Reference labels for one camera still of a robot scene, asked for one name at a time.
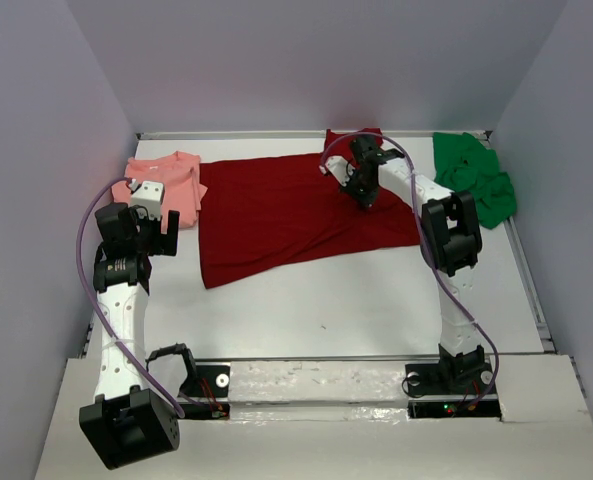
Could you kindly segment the dark red t shirt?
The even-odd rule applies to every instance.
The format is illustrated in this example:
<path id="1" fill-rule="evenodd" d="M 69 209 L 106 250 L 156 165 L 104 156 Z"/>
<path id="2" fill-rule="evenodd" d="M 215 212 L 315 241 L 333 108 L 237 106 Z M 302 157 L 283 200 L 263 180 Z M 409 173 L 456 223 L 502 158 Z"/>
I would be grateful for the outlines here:
<path id="1" fill-rule="evenodd" d="M 361 208 L 319 171 L 319 154 L 223 160 L 201 168 L 198 222 L 205 288 L 327 257 L 416 246 L 411 208 L 382 190 Z"/>

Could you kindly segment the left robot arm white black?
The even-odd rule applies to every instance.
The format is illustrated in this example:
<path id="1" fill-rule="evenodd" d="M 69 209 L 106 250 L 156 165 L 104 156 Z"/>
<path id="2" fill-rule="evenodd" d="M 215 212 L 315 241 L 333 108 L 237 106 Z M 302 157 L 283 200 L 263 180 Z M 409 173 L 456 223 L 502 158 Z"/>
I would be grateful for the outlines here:
<path id="1" fill-rule="evenodd" d="M 146 366 L 144 320 L 153 256 L 177 252 L 179 214 L 154 200 L 112 202 L 94 217 L 101 235 L 93 278 L 82 285 L 103 332 L 98 382 L 80 428 L 104 466 L 118 469 L 180 445 L 184 410 Z"/>

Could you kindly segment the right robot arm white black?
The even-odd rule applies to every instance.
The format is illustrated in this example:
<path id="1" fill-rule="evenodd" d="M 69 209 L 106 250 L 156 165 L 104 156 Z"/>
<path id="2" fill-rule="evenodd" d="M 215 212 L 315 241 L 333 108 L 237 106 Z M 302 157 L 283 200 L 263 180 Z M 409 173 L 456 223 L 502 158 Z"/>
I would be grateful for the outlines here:
<path id="1" fill-rule="evenodd" d="M 437 283 L 442 320 L 439 360 L 417 367 L 410 385 L 446 391 L 460 388 L 486 368 L 481 335 L 466 306 L 482 250 L 475 200 L 466 191 L 453 192 L 417 173 L 405 151 L 383 149 L 376 134 L 348 137 L 351 159 L 331 155 L 323 169 L 363 208 L 371 207 L 382 190 L 408 205 L 421 254 Z"/>

